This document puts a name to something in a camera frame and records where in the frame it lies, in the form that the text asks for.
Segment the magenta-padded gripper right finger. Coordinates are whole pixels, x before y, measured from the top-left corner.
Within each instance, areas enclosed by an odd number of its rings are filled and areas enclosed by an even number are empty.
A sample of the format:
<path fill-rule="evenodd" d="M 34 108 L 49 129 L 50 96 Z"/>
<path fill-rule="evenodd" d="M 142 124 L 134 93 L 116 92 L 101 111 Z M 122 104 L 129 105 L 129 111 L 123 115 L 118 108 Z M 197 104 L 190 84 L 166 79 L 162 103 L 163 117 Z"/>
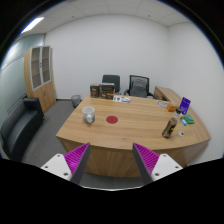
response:
<path fill-rule="evenodd" d="M 137 143 L 133 144 L 132 152 L 144 185 L 182 169 L 168 154 L 157 154 Z"/>

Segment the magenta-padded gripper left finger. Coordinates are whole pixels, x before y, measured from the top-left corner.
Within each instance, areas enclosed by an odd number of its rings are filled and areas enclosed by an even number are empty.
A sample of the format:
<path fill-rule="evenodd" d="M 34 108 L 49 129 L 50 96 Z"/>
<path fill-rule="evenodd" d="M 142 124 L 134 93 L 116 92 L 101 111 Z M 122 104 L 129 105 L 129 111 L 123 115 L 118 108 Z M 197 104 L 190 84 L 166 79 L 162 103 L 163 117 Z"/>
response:
<path fill-rule="evenodd" d="M 42 169 L 65 180 L 79 184 L 90 155 L 90 144 L 81 145 L 70 152 L 54 155 Z"/>

